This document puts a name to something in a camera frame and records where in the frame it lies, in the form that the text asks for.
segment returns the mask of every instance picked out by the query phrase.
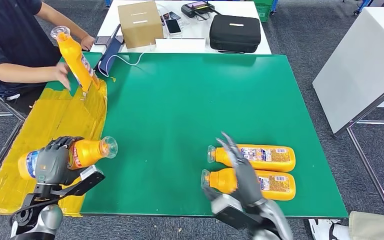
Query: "person's arm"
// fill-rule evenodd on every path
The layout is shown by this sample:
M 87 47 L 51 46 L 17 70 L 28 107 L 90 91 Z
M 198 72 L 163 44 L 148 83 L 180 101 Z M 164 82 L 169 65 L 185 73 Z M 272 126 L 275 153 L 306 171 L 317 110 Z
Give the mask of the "person's arm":
M 95 38 L 91 37 L 72 20 L 64 16 L 59 11 L 53 9 L 48 4 L 42 2 L 42 6 L 36 16 L 56 26 L 68 27 L 70 29 L 70 33 L 81 40 L 80 45 L 83 50 L 90 50 L 92 48 Z
M 5 83 L 38 84 L 59 81 L 70 90 L 67 73 L 68 66 L 65 63 L 44 67 L 28 67 L 11 63 L 0 64 L 0 80 Z

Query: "person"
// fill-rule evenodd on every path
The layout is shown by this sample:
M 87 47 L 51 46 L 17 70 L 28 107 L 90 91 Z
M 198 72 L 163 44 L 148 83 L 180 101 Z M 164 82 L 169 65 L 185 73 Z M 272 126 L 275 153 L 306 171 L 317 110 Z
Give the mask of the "person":
M 352 211 L 349 226 L 334 219 L 309 219 L 314 240 L 384 240 L 384 215 Z
M 47 82 L 59 81 L 67 89 L 69 68 L 58 63 L 52 44 L 35 16 L 66 26 L 88 51 L 95 39 L 66 16 L 41 0 L 0 0 L 0 97 L 14 109 L 29 114 Z

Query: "cardboard box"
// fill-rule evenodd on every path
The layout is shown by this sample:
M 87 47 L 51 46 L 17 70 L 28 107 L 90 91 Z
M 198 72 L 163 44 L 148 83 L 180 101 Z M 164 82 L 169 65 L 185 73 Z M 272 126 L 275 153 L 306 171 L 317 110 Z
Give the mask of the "cardboard box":
M 155 44 L 163 39 L 163 26 L 154 1 L 118 6 L 121 31 L 128 49 Z

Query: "man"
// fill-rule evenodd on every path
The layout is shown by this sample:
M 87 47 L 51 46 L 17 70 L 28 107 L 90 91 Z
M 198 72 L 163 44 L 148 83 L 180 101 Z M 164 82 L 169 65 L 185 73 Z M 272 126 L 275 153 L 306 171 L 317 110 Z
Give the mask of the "man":
M 58 63 L 60 51 L 35 16 L 66 26 L 90 50 L 95 39 L 41 0 L 0 0 L 0 96 L 16 110 L 29 114 L 45 84 L 59 81 L 70 88 L 68 67 Z

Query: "black case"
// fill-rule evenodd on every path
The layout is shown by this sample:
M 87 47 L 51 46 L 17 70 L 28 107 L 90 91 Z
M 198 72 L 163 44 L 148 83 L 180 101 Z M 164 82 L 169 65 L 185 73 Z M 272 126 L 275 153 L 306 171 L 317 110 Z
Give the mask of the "black case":
M 253 53 L 261 42 L 260 20 L 217 14 L 209 29 L 209 45 L 219 52 Z

